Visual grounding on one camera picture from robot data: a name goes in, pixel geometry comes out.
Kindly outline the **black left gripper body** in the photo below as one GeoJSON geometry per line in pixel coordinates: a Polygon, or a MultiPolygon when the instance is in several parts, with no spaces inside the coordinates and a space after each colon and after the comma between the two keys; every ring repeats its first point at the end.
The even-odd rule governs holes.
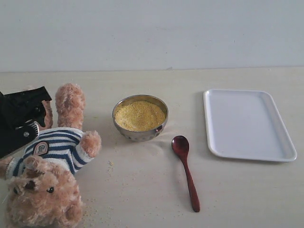
{"type": "Polygon", "coordinates": [[[39,123],[27,122],[14,130],[7,130],[7,110],[4,110],[4,94],[0,94],[0,157],[4,158],[32,142],[39,136],[39,123]]]}

